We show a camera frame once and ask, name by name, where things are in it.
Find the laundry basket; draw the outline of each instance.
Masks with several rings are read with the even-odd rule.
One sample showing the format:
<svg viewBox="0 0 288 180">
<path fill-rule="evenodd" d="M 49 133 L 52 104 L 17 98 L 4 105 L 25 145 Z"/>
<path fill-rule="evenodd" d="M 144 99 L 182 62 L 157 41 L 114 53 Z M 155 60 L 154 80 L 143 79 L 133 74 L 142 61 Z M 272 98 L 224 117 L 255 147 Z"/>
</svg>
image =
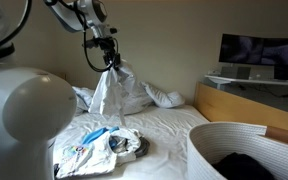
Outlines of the laundry basket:
<svg viewBox="0 0 288 180">
<path fill-rule="evenodd" d="M 288 180 L 288 143 L 279 138 L 288 139 L 288 131 L 231 122 L 196 126 L 187 136 L 188 179 L 225 179 L 212 164 L 236 152 L 254 158 L 275 179 Z"/>
</svg>

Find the white bed sheet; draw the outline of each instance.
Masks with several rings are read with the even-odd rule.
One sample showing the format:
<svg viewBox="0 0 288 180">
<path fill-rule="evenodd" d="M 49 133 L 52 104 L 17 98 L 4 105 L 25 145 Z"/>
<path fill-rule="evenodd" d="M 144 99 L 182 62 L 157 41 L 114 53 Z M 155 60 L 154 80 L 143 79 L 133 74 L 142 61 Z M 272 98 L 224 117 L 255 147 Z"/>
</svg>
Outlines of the white bed sheet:
<svg viewBox="0 0 288 180">
<path fill-rule="evenodd" d="M 150 142 L 148 154 L 116 167 L 113 173 L 83 179 L 187 179 L 186 136 L 192 127 L 207 123 L 205 117 L 188 105 L 173 109 L 150 106 L 141 113 L 125 116 L 125 122 L 127 128 L 139 130 Z M 97 114 L 75 117 L 55 141 L 54 163 L 60 162 L 62 147 L 79 145 L 86 134 L 99 128 L 119 125 L 118 117 L 108 121 Z"/>
</svg>

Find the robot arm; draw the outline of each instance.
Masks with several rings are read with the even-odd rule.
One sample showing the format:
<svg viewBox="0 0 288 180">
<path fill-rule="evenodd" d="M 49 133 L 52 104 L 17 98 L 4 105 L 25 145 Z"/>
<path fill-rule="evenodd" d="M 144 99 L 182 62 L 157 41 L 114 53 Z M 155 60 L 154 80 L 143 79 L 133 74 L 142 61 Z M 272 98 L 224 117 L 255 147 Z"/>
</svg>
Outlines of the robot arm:
<svg viewBox="0 0 288 180">
<path fill-rule="evenodd" d="M 104 4 L 99 0 L 77 0 L 65 3 L 63 0 L 44 0 L 50 7 L 63 27 L 69 32 L 84 32 L 84 52 L 89 66 L 103 72 L 111 67 L 117 68 L 120 64 L 120 54 L 115 51 L 114 38 L 111 36 L 117 32 L 116 28 L 105 24 L 107 17 Z M 91 29 L 94 37 L 86 40 L 86 30 Z M 98 47 L 104 51 L 105 69 L 98 69 L 88 59 L 86 48 Z"/>
</svg>

